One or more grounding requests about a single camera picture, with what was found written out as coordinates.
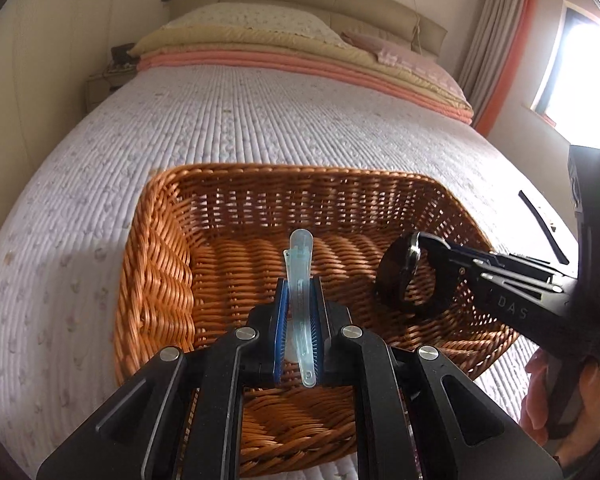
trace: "nightstand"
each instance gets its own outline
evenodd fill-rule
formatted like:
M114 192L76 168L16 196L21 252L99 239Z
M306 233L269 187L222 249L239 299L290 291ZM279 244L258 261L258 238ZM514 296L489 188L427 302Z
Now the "nightstand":
M108 67L101 74L90 76L87 79L84 92L87 113L90 113L104 99L135 78L136 73L135 66L125 66L122 68Z

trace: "human hand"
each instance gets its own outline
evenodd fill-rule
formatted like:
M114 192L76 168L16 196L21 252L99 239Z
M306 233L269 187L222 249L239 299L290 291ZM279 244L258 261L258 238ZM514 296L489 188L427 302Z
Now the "human hand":
M529 390L522 399L520 426L540 446L548 440L546 422L548 417L545 387L547 355L539 349L525 366L531 374ZM575 460L585 456L600 440L600 366L595 360L587 362L580 375L582 411L573 431L562 443L556 456L560 466L566 468Z

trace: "beige curtain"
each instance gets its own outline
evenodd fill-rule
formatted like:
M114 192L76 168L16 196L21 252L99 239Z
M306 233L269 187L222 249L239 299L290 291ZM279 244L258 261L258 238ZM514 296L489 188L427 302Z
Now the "beige curtain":
M483 0L482 14L458 84L480 120L498 82L516 33L525 0Z

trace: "curtain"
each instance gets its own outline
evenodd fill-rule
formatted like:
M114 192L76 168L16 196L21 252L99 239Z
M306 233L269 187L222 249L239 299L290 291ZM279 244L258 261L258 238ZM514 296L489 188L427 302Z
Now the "curtain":
M483 0L482 14L458 84L480 122L513 44L525 0Z
M475 131L485 137L489 135L489 132L493 128L500 110L502 110L502 105L509 94L511 85L513 85L518 67L520 66L520 62L522 62L522 55L525 53L526 40L528 40L531 33L531 25L536 15L537 6L538 0L525 0L522 7L522 15L518 22L518 29L507 54L507 60L504 62L504 67L500 72L498 82L484 107L480 120L474 122Z

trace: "metal screw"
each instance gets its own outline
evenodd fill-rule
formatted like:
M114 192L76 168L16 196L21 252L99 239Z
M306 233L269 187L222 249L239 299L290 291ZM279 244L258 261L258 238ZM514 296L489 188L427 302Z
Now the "metal screw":
M235 331L235 336L243 341L248 341L256 337L256 331L250 326L243 326Z
M179 355L180 350L175 346L167 346L167 348L160 350L160 359L163 361L173 361L174 359L177 359Z
M433 346L421 346L418 348L418 355L427 361L435 361L440 354Z
M347 325L342 327L342 335L347 339L358 339L362 336L362 329L359 326Z

